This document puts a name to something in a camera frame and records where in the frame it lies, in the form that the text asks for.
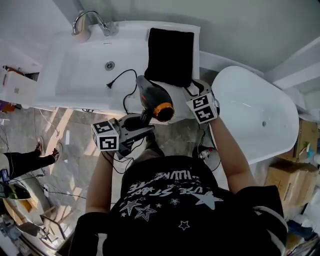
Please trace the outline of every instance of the black towel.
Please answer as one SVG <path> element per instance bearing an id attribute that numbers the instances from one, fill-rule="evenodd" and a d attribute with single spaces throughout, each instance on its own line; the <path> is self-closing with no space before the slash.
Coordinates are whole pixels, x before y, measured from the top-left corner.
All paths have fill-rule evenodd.
<path id="1" fill-rule="evenodd" d="M 192 80 L 194 33 L 151 28 L 148 80 L 189 87 Z"/>

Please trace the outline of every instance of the faucet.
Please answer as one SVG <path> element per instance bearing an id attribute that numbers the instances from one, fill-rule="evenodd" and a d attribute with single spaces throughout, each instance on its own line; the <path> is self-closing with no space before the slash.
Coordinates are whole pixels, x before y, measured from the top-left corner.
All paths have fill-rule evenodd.
<path id="1" fill-rule="evenodd" d="M 77 22 L 78 20 L 86 14 L 92 13 L 96 17 L 96 19 L 99 22 L 99 27 L 101 28 L 103 34 L 108 37 L 108 36 L 113 36 L 117 33 L 117 28 L 114 24 L 113 21 L 110 22 L 104 22 L 99 13 L 97 13 L 95 10 L 87 10 L 87 11 L 82 11 L 74 20 L 72 29 L 73 29 L 73 35 L 79 34 L 79 31 L 77 29 Z"/>

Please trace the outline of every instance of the cardboard box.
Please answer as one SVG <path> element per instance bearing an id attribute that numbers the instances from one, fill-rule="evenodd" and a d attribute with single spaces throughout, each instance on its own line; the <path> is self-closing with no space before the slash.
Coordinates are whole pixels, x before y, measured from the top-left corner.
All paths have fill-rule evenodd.
<path id="1" fill-rule="evenodd" d="M 301 162 L 308 158 L 306 151 L 300 154 L 306 147 L 306 143 L 310 143 L 310 149 L 312 149 L 314 153 L 317 152 L 318 137 L 318 124 L 300 119 L 298 138 L 294 147 L 290 151 L 280 154 L 277 157 L 297 163 Z"/>
<path id="2" fill-rule="evenodd" d="M 318 169 L 310 163 L 280 161 L 269 167 L 265 186 L 278 188 L 283 208 L 303 206 L 312 199 Z"/>

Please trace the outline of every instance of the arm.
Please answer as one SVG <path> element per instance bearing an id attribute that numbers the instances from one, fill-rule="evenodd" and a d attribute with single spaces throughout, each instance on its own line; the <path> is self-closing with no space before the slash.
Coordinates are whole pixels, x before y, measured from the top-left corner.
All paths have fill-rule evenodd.
<path id="1" fill-rule="evenodd" d="M 110 151 L 108 154 L 103 155 L 113 164 L 115 153 Z M 113 166 L 103 155 L 101 152 L 89 184 L 85 213 L 108 213 L 110 211 Z"/>
<path id="2" fill-rule="evenodd" d="M 245 155 L 221 118 L 210 121 L 210 125 L 230 191 L 236 194 L 243 188 L 256 186 Z"/>

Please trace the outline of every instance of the black pants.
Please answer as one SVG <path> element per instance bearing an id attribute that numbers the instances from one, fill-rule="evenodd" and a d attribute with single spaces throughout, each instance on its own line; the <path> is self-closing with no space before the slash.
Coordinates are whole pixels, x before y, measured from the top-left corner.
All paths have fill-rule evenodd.
<path id="1" fill-rule="evenodd" d="M 38 149 L 29 153 L 4 153 L 9 161 L 10 179 L 52 165 L 56 161 L 52 155 L 40 157 L 40 154 Z"/>

